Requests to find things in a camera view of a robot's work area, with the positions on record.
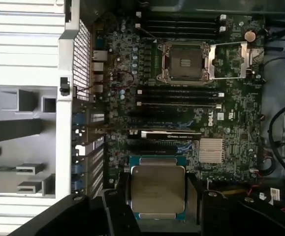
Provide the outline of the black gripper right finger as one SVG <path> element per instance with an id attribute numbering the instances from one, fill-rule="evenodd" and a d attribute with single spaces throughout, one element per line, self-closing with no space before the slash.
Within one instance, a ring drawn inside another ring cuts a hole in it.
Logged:
<path id="1" fill-rule="evenodd" d="M 186 216 L 202 236 L 285 236 L 285 211 L 256 197 L 226 197 L 186 174 Z"/>

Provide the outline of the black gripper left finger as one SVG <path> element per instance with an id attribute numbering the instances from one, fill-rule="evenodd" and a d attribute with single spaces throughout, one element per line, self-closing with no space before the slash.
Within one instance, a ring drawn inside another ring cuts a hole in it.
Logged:
<path id="1" fill-rule="evenodd" d="M 141 231 L 126 204 L 129 173 L 121 172 L 115 189 L 95 198 L 70 194 L 18 229 L 12 236 L 139 236 Z"/>

